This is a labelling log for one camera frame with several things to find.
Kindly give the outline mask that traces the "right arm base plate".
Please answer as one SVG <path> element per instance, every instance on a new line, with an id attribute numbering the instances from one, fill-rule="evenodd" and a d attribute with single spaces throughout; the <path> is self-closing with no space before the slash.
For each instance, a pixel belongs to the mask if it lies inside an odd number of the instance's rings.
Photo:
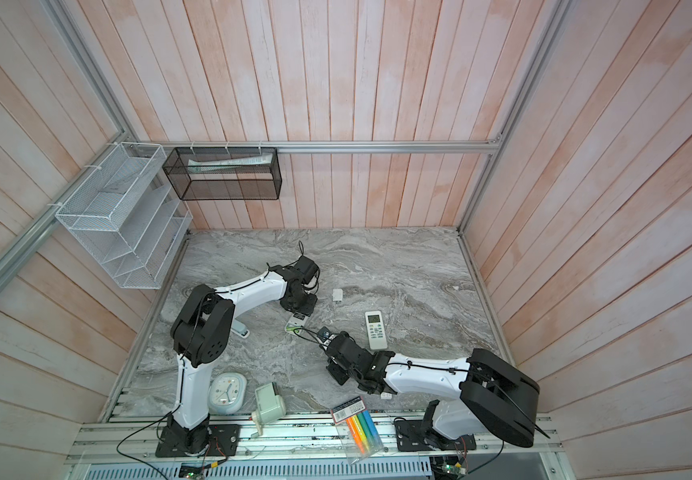
<path id="1" fill-rule="evenodd" d="M 472 435 L 463 435 L 450 440 L 433 430 L 423 420 L 408 420 L 404 417 L 393 419 L 397 448 L 401 452 L 473 451 L 476 440 Z"/>

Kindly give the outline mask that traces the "pale green alarm clock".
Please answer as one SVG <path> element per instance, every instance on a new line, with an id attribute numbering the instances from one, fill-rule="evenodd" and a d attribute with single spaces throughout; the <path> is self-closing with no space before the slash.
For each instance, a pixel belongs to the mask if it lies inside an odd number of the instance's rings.
<path id="1" fill-rule="evenodd" d="M 221 416 L 237 413 L 244 403 L 246 390 L 247 379 L 244 375 L 234 372 L 219 374 L 208 391 L 210 413 Z"/>

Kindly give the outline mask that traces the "white air conditioner remote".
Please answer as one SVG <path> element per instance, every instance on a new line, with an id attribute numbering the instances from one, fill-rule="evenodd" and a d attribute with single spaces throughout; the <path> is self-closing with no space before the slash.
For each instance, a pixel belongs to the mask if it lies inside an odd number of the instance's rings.
<path id="1" fill-rule="evenodd" d="M 388 342 L 382 313 L 380 311 L 366 312 L 365 323 L 370 349 L 386 350 Z"/>

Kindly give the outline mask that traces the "paper in black basket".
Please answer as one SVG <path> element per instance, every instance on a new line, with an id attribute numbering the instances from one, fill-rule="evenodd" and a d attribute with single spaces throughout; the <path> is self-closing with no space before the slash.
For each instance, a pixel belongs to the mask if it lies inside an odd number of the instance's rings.
<path id="1" fill-rule="evenodd" d="M 269 170 L 273 161 L 274 155 L 269 153 L 209 161 L 189 160 L 187 171 L 190 174 L 255 174 Z"/>

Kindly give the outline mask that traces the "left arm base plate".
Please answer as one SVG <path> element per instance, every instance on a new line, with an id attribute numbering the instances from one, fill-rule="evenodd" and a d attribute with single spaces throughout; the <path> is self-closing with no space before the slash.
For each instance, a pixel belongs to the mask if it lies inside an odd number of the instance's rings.
<path id="1" fill-rule="evenodd" d="M 174 423 L 163 429 L 155 457 L 231 457 L 237 451 L 240 429 L 238 424 L 202 424 L 188 430 Z"/>

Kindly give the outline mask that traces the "white blue stapler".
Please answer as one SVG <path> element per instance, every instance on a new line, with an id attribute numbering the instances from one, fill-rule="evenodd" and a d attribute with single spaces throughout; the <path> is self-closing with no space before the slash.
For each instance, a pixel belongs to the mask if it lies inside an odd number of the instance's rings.
<path id="1" fill-rule="evenodd" d="M 249 330 L 247 326 L 241 321 L 233 321 L 231 325 L 231 332 L 240 338 L 247 338 L 249 336 Z"/>

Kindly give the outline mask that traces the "pack of coloured markers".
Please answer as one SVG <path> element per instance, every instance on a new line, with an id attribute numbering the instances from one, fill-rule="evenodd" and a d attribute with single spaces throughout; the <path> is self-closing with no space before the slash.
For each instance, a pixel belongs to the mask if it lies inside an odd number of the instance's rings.
<path id="1" fill-rule="evenodd" d="M 338 404 L 330 413 L 351 464 L 384 451 L 383 441 L 362 396 Z"/>

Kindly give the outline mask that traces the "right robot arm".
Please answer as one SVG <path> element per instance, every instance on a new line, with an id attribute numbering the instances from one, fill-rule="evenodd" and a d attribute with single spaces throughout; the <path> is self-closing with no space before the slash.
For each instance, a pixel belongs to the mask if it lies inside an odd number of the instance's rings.
<path id="1" fill-rule="evenodd" d="M 540 386 L 489 350 L 466 358 L 412 358 L 393 351 L 372 353 L 347 332 L 317 332 L 327 370 L 340 385 L 348 380 L 368 394 L 424 393 L 434 397 L 422 430 L 456 440 L 487 430 L 505 443 L 534 444 Z"/>

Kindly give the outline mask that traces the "red white remote control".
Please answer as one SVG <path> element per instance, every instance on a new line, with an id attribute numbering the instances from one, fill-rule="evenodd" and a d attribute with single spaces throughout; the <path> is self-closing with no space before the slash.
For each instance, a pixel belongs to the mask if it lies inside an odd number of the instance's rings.
<path id="1" fill-rule="evenodd" d="M 293 314 L 285 325 L 285 331 L 288 333 L 296 333 L 303 328 L 308 320 L 306 315 Z"/>

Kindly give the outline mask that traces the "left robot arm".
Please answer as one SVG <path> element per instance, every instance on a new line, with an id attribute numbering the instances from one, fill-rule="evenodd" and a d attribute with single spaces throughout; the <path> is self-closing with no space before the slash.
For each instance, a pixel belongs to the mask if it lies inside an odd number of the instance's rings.
<path id="1" fill-rule="evenodd" d="M 287 312 L 308 317 L 317 303 L 319 266 L 301 255 L 287 265 L 270 266 L 260 275 L 234 285 L 196 286 L 170 330 L 178 357 L 175 406 L 168 419 L 187 433 L 209 417 L 208 387 L 214 362 L 222 355 L 231 333 L 248 330 L 237 318 L 268 302 Z"/>

